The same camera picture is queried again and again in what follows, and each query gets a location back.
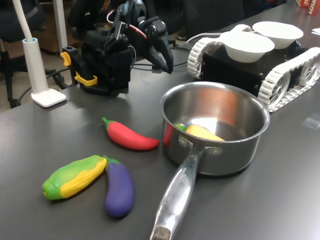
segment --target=saucepan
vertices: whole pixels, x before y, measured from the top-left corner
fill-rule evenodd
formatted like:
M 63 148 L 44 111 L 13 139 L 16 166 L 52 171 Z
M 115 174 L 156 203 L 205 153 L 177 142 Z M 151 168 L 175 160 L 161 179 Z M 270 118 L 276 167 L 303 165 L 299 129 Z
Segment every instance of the saucepan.
M 249 92 L 205 81 L 170 89 L 160 105 L 163 151 L 180 166 L 160 202 L 150 240 L 172 240 L 187 210 L 197 173 L 228 176 L 243 171 L 255 155 L 270 115 Z M 185 131 L 188 126 L 200 126 L 224 141 L 191 135 Z

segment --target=pot handle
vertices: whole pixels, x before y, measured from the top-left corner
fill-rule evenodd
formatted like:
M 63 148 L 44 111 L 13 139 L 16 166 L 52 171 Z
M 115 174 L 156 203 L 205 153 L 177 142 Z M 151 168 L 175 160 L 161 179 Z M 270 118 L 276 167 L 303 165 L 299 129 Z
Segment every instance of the pot handle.
M 203 152 L 192 149 L 176 171 L 158 207 L 150 240 L 171 240 L 175 235 L 186 213 Z

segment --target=red box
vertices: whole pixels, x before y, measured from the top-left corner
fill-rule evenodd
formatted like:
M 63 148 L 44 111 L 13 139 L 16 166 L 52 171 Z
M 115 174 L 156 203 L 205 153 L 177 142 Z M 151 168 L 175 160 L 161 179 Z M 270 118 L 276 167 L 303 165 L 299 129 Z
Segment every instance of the red box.
M 295 1 L 299 5 L 300 8 L 309 8 L 309 1 L 310 0 L 295 0 Z
M 309 0 L 309 15 L 317 15 L 320 8 L 320 0 Z

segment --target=table surface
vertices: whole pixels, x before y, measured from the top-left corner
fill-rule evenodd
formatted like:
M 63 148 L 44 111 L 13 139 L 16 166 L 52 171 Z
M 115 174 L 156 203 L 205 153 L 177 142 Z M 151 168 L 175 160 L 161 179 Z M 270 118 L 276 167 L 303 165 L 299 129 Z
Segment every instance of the table surface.
M 320 46 L 320 27 L 306 9 L 285 4 L 243 21 L 293 23 L 306 47 Z M 176 63 L 188 53 L 174 50 Z M 152 138 L 161 138 L 160 99 L 170 88 L 193 81 L 186 66 L 174 72 L 132 70 L 129 94 L 107 99 L 78 86 L 63 91 L 67 103 L 43 109 L 30 103 L 0 114 L 0 239 L 148 240 L 160 200 L 177 166 L 159 147 L 130 151 L 108 139 L 107 117 Z M 316 240 L 320 238 L 320 131 L 302 126 L 320 114 L 320 85 L 271 115 L 254 161 L 242 174 L 199 176 L 176 240 Z M 123 162 L 132 174 L 135 202 L 123 219 L 104 212 L 108 190 L 102 174 L 68 200 L 50 202 L 42 183 L 58 168 L 92 155 Z

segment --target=white bowl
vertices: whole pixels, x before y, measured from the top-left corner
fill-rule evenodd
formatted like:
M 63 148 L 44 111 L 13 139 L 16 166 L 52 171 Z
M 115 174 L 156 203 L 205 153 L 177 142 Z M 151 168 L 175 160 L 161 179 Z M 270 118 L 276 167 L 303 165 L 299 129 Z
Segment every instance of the white bowl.
M 241 63 L 253 63 L 275 44 L 267 37 L 246 31 L 229 31 L 221 36 L 229 57 Z
M 285 49 L 299 38 L 304 32 L 296 26 L 275 21 L 261 21 L 253 25 L 253 30 L 268 37 L 274 42 L 275 49 Z

